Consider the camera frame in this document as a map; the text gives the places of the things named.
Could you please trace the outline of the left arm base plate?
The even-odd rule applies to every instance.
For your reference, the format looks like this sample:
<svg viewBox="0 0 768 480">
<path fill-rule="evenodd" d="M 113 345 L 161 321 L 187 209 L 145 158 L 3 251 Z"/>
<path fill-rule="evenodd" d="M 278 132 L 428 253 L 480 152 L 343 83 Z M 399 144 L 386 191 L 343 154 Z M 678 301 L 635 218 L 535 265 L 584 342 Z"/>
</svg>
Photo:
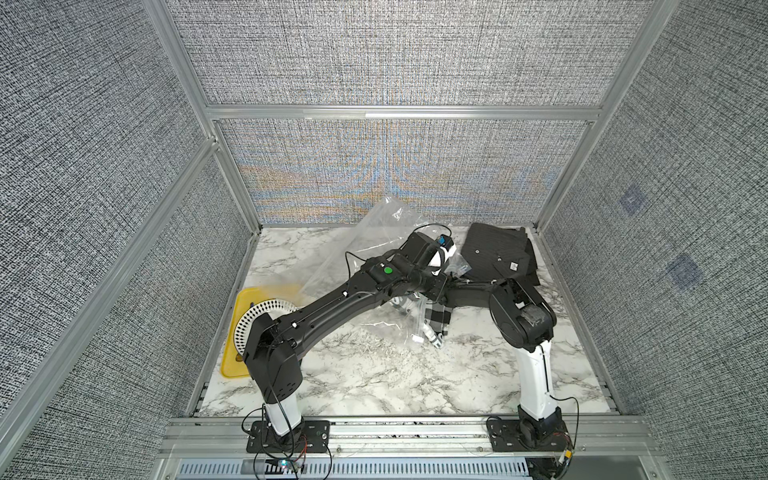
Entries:
<svg viewBox="0 0 768 480">
<path fill-rule="evenodd" d="M 285 436 L 278 436 L 267 421 L 255 421 L 250 427 L 246 452 L 297 455 L 326 453 L 331 423 L 325 420 L 305 420 Z"/>
</svg>

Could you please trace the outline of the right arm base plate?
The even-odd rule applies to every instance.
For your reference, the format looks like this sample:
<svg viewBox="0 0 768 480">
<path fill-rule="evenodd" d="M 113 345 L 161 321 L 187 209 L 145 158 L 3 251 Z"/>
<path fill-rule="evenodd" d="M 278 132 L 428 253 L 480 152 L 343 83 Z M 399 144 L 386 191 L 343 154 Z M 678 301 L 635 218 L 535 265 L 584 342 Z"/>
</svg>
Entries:
<svg viewBox="0 0 768 480">
<path fill-rule="evenodd" d="M 504 419 L 491 416 L 486 430 L 493 452 L 563 452 L 572 449 L 572 439 L 565 423 L 533 422 L 529 419 Z"/>
</svg>

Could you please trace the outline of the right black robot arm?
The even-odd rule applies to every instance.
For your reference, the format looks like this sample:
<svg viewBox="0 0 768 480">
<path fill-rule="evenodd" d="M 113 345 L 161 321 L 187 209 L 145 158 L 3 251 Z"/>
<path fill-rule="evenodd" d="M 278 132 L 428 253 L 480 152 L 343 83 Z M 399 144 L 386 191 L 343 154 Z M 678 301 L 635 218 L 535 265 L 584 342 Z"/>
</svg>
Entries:
<svg viewBox="0 0 768 480">
<path fill-rule="evenodd" d="M 521 431 L 531 440 L 565 432 L 554 399 L 551 348 L 557 317 L 533 284 L 524 278 L 477 282 L 451 280 L 440 296 L 446 307 L 484 307 L 501 337 L 515 350 Z"/>
</svg>

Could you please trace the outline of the black white plaid shirt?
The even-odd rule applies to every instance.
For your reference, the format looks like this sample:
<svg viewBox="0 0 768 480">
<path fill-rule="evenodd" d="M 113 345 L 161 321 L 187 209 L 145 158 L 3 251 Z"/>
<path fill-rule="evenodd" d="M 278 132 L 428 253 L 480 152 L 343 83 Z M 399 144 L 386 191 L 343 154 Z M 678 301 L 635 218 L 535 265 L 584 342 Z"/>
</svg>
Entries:
<svg viewBox="0 0 768 480">
<path fill-rule="evenodd" d="M 429 343 L 441 349 L 451 323 L 453 309 L 432 301 L 426 301 L 421 317 L 420 331 Z"/>
</svg>

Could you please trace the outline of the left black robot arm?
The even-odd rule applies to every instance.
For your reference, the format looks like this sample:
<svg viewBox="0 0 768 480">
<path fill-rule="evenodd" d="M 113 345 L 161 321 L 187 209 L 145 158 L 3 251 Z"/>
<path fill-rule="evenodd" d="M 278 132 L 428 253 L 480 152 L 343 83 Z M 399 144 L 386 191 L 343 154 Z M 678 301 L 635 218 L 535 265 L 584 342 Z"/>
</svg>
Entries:
<svg viewBox="0 0 768 480">
<path fill-rule="evenodd" d="M 439 300 L 455 252 L 448 233 L 431 238 L 414 229 L 400 247 L 364 260 L 344 283 L 314 302 L 276 319 L 262 314 L 253 321 L 242 358 L 277 438 L 294 437 L 303 421 L 296 393 L 306 354 L 340 326 L 394 298 L 416 293 Z"/>
</svg>

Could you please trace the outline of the dark striped shirt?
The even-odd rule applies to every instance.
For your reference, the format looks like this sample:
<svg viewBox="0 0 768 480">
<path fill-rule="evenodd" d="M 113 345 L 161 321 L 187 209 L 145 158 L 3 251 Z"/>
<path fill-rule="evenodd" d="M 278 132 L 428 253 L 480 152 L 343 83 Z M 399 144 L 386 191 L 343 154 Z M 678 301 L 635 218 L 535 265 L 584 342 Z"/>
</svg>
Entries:
<svg viewBox="0 0 768 480">
<path fill-rule="evenodd" d="M 464 276 L 478 282 L 523 278 L 539 286 L 537 259 L 533 244 L 523 227 L 501 228 L 473 223 L 461 249 L 469 264 Z"/>
</svg>

